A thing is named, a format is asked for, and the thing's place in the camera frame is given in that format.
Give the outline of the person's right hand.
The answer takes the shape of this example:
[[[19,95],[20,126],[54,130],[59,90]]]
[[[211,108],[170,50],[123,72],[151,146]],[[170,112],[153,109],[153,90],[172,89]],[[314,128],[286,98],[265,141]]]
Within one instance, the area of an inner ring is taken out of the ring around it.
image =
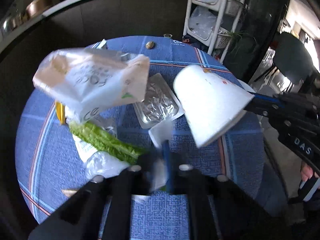
[[[313,176],[316,178],[319,178],[319,175],[316,172],[314,172],[313,169],[304,161],[301,163],[300,175],[301,175],[302,181],[304,182],[311,179]]]

